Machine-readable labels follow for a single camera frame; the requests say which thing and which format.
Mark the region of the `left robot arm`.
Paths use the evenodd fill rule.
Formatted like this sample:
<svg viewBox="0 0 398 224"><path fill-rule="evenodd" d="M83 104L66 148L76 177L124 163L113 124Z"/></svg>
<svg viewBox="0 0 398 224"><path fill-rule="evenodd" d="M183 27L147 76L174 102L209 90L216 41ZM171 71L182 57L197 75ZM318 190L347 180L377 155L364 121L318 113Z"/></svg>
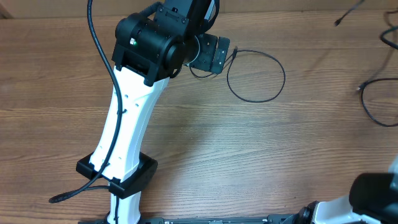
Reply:
<svg viewBox="0 0 398 224"><path fill-rule="evenodd" d="M113 95L95 151L78 161L90 180L103 178L111 194L105 223L142 223L141 192L158 163L141 152L154 106L182 67L221 73L229 39L208 33L218 1L155 2L116 26Z"/></svg>

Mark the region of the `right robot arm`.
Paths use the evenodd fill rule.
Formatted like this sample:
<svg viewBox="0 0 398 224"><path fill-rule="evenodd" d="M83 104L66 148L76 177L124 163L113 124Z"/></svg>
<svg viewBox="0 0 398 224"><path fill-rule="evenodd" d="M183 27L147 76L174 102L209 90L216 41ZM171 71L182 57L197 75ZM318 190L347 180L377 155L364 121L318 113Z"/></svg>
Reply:
<svg viewBox="0 0 398 224"><path fill-rule="evenodd" d="M312 202L292 216L291 223L397 224L397 159L385 173L363 173L350 192L328 202Z"/></svg>

